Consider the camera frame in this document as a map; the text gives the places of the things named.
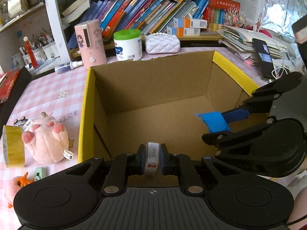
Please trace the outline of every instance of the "orange toy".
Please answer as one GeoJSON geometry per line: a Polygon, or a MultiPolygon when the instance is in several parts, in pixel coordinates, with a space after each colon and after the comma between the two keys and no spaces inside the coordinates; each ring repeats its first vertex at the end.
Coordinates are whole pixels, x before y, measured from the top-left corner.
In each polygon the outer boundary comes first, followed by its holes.
{"type": "Polygon", "coordinates": [[[32,181],[29,181],[27,176],[28,172],[24,176],[17,176],[14,177],[13,179],[9,180],[6,188],[5,188],[5,193],[4,197],[8,201],[8,208],[13,207],[13,201],[14,197],[17,194],[17,192],[24,186],[34,182],[34,179],[32,181]]]}

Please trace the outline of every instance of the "yellow tape roll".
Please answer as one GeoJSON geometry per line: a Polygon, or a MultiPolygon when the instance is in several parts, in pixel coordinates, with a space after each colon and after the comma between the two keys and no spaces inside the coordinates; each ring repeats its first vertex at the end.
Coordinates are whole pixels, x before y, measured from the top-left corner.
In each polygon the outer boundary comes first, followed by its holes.
{"type": "Polygon", "coordinates": [[[7,168],[20,168],[25,165],[25,148],[21,139],[22,129],[17,126],[3,126],[3,156],[7,168]]]}

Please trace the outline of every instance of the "pink humidifier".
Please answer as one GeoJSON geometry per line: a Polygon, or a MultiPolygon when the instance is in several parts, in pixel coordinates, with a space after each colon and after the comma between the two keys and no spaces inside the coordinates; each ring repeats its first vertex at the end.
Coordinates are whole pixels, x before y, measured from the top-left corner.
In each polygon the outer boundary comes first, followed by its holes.
{"type": "Polygon", "coordinates": [[[82,22],[75,26],[77,41],[86,69],[106,63],[98,20],[82,22]]]}

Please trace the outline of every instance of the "paper stack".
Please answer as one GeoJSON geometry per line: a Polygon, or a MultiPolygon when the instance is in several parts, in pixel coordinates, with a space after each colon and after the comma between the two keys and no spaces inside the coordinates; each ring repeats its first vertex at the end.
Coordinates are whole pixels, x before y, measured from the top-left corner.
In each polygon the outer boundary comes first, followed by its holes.
{"type": "Polygon", "coordinates": [[[258,62],[252,43],[253,38],[267,43],[273,59],[282,59],[284,54],[287,53],[287,46],[285,44],[263,33],[230,26],[224,26],[224,29],[220,29],[217,32],[224,37],[223,43],[247,64],[257,65],[258,62]]]}

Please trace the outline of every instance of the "medicine box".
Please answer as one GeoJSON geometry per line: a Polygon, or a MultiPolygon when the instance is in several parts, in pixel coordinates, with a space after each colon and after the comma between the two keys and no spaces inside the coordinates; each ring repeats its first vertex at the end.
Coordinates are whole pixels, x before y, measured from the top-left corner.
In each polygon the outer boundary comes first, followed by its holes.
{"type": "Polygon", "coordinates": [[[174,18],[175,27],[207,28],[207,21],[203,19],[174,18]]]}
{"type": "Polygon", "coordinates": [[[200,33],[201,33],[201,29],[200,28],[168,26],[166,28],[166,33],[168,35],[174,34],[177,37],[180,37],[180,36],[199,36],[200,33]]]}

